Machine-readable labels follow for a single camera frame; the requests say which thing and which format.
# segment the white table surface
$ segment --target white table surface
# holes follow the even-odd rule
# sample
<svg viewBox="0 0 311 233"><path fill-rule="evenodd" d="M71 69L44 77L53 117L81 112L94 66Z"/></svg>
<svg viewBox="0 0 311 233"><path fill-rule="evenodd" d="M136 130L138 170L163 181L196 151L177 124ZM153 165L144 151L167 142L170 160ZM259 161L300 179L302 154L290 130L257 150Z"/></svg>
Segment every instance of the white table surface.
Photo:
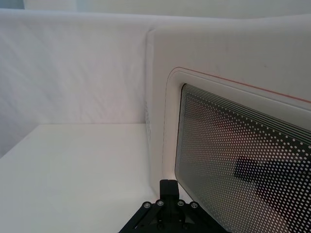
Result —
<svg viewBox="0 0 311 233"><path fill-rule="evenodd" d="M116 233L149 187L144 124L41 125L0 159L0 232Z"/></svg>

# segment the glass panel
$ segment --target glass panel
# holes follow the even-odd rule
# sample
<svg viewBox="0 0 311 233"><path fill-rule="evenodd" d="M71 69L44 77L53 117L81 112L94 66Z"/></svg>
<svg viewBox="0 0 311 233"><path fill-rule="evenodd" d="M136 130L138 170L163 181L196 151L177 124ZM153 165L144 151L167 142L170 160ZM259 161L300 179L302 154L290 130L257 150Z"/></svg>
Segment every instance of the glass panel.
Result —
<svg viewBox="0 0 311 233"><path fill-rule="evenodd" d="M310 145L304 129L183 87L177 180L234 233L310 232Z"/></svg>

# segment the white backdrop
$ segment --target white backdrop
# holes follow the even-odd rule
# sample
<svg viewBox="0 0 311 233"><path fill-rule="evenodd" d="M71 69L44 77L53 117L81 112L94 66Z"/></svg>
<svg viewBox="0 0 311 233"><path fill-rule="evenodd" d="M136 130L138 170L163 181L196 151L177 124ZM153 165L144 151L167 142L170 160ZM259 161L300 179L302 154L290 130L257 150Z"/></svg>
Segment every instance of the white backdrop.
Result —
<svg viewBox="0 0 311 233"><path fill-rule="evenodd" d="M32 10L260 18L311 13L310 0L24 0Z"/></svg>
<svg viewBox="0 0 311 233"><path fill-rule="evenodd" d="M38 124L143 123L147 32L206 20L0 10L0 157Z"/></svg>

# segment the white wall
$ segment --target white wall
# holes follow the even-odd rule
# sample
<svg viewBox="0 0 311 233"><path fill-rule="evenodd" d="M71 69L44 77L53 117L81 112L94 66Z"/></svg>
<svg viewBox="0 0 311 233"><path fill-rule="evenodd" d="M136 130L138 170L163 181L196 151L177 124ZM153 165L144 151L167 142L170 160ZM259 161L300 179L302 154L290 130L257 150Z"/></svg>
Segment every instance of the white wall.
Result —
<svg viewBox="0 0 311 233"><path fill-rule="evenodd" d="M311 0L77 0L81 12L258 18L311 13Z"/></svg>
<svg viewBox="0 0 311 233"><path fill-rule="evenodd" d="M77 11L76 0L24 0L27 10Z"/></svg>

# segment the white fabric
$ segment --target white fabric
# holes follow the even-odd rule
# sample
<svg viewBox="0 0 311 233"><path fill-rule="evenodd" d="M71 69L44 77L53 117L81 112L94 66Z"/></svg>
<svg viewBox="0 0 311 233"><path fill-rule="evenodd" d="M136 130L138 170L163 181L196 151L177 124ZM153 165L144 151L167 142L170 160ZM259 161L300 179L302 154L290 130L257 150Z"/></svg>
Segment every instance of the white fabric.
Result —
<svg viewBox="0 0 311 233"><path fill-rule="evenodd" d="M43 125L0 159L1 233L117 233L149 186L144 124Z"/></svg>
<svg viewBox="0 0 311 233"><path fill-rule="evenodd" d="M0 157L38 124L142 123L156 17L0 10Z"/></svg>

